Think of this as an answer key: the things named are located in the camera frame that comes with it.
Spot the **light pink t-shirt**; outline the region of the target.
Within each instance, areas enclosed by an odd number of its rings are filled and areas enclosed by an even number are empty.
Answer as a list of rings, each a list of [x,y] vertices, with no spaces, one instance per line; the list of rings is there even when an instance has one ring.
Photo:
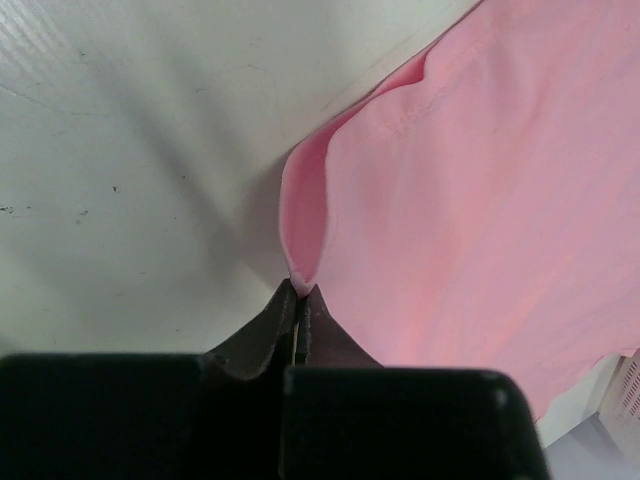
[[[483,1],[289,156],[279,229],[378,362],[536,415],[639,347],[639,5]]]

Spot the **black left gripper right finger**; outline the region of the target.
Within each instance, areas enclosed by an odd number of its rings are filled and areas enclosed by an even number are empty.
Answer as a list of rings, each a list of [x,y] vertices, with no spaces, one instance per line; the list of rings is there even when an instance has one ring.
[[[491,370],[384,367],[302,302],[283,376],[286,479],[546,479],[528,402]]]

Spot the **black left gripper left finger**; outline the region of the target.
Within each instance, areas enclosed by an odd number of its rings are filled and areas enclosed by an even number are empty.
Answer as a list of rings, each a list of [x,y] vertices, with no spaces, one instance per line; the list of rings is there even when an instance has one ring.
[[[274,479],[297,297],[282,282],[205,353],[1,361],[5,479]]]

